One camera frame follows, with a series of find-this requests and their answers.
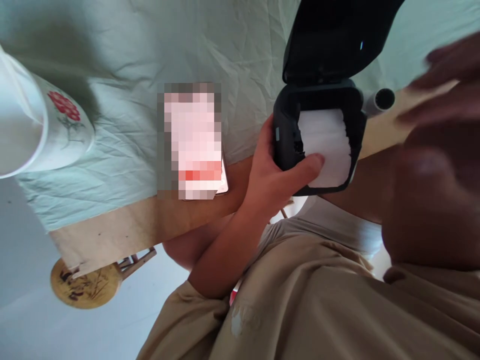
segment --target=red flower pattern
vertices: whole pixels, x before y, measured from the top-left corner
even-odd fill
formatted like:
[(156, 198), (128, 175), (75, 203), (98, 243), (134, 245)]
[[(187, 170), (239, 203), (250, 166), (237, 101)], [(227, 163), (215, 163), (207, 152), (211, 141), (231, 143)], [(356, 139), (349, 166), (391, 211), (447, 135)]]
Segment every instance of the red flower pattern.
[(68, 100), (62, 94), (56, 91), (50, 91), (48, 93), (48, 97), (51, 99), (55, 107), (58, 109), (59, 112), (62, 114), (67, 115), (73, 121), (80, 121), (80, 112), (77, 107)]

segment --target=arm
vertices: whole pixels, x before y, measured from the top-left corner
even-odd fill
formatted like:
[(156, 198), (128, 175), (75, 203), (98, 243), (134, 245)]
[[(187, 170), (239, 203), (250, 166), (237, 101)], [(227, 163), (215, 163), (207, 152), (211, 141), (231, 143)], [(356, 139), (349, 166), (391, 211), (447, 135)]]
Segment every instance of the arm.
[(413, 90), (460, 80), (400, 116), (418, 125), (394, 166), (383, 240), (394, 263), (480, 269), (480, 32), (430, 53)]
[(255, 254), (269, 220), (322, 168), (323, 158), (313, 154), (293, 169), (280, 170), (273, 160), (272, 125), (270, 116), (260, 131), (243, 204), (188, 277), (206, 298), (221, 299), (232, 291)]

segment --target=black portable printer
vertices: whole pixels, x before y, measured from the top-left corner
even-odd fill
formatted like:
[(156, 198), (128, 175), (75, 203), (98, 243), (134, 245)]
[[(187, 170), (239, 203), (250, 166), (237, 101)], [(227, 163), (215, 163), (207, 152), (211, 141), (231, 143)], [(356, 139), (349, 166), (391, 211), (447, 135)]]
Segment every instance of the black portable printer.
[(305, 186), (295, 196), (339, 192), (352, 181), (367, 115), (350, 77), (382, 52), (404, 0), (302, 0), (283, 57), (283, 81), (273, 108), (274, 160), (283, 171), (305, 158), (301, 111), (341, 109), (350, 145), (348, 178), (338, 187)]

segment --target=beige pants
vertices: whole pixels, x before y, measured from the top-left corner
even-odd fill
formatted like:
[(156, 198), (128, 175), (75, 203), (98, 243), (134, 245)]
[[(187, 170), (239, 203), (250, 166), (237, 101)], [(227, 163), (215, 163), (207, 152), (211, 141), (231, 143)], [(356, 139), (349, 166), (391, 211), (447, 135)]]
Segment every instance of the beige pants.
[(335, 241), (370, 260), (382, 246), (382, 226), (363, 220), (319, 196), (309, 196), (297, 215), (269, 224), (258, 244), (258, 252), (247, 268), (262, 251), (276, 239), (285, 235), (314, 234)]

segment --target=white cup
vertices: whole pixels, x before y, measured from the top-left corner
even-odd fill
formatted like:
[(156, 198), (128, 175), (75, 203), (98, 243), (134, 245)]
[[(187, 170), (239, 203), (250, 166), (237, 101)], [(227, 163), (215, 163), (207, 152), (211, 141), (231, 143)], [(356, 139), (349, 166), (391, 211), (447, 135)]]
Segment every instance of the white cup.
[(10, 55), (15, 76), (37, 121), (22, 109), (12, 75), (0, 66), (0, 179), (65, 167), (89, 151), (95, 130), (68, 94), (29, 72)]

